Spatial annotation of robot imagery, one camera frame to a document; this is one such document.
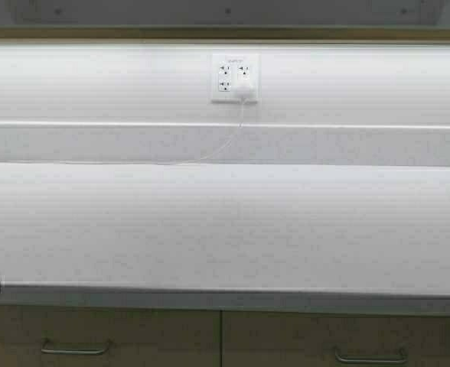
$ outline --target outlet receptacle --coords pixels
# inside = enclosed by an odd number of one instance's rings
[[[211,69],[212,102],[240,102],[233,91],[235,87],[243,86],[244,81],[254,89],[246,102],[254,103],[258,101],[259,55],[213,55]]]

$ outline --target drawer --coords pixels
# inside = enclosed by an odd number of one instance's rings
[[[230,351],[224,354],[224,366],[250,367],[340,367],[333,355],[309,356],[305,353],[286,351]],[[410,358],[405,367],[450,367],[450,356]]]
[[[450,318],[223,315],[227,365],[338,365],[336,347],[341,355],[389,359],[403,348],[406,365],[450,365]]]
[[[216,312],[0,306],[0,367],[218,366]],[[101,356],[44,354],[100,349]]]

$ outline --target charging cable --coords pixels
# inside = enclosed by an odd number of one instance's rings
[[[221,144],[217,149],[212,151],[211,153],[202,155],[201,157],[185,160],[185,161],[143,161],[139,163],[143,164],[160,164],[160,165],[176,165],[176,164],[193,164],[193,163],[199,163],[201,161],[205,161],[211,157],[216,156],[220,152],[227,149],[236,139],[237,135],[239,134],[240,130],[243,127],[243,120],[244,120],[244,110],[245,105],[247,103],[247,100],[251,99],[254,95],[254,87],[252,83],[249,80],[244,80],[243,82],[236,85],[236,87],[232,90],[234,95],[237,97],[237,100],[240,103],[240,115],[239,115],[239,123],[237,124],[236,128],[233,130],[233,132],[229,135],[229,137],[226,139],[226,141]]]

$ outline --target metal handle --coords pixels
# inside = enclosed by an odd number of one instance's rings
[[[339,348],[334,349],[334,355],[339,363],[345,365],[405,365],[407,363],[407,353],[405,349],[399,349],[400,357],[398,359],[373,359],[373,358],[355,358],[341,355]]]
[[[106,342],[106,345],[101,349],[55,349],[50,347],[51,341],[46,339],[41,347],[43,354],[55,354],[62,356],[101,356],[111,348],[111,340]]]

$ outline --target white outlet cover plate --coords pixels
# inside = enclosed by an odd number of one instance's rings
[[[259,100],[259,55],[258,54],[214,54],[211,63],[211,101],[240,103],[240,100],[234,95],[233,88],[240,82],[239,68],[241,66],[249,68],[249,81],[254,87],[253,96],[247,100],[247,103],[258,102]],[[221,67],[230,67],[231,74],[225,76],[220,73]],[[220,90],[220,82],[230,82],[230,91]]]

